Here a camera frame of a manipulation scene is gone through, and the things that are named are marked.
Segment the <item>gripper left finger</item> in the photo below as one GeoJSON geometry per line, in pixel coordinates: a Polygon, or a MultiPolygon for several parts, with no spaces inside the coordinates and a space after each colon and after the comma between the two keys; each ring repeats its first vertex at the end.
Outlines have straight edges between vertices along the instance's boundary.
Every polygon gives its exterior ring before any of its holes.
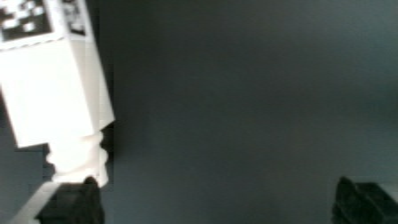
{"type": "Polygon", "coordinates": [[[6,224],[41,224],[38,214],[45,208],[61,184],[45,182],[6,224]]]}

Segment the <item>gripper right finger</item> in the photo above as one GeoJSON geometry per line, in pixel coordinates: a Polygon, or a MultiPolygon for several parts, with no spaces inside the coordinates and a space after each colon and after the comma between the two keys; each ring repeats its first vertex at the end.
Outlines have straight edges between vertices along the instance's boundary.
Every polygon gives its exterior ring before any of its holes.
{"type": "Polygon", "coordinates": [[[398,224],[398,184],[340,178],[333,224],[398,224]]]}

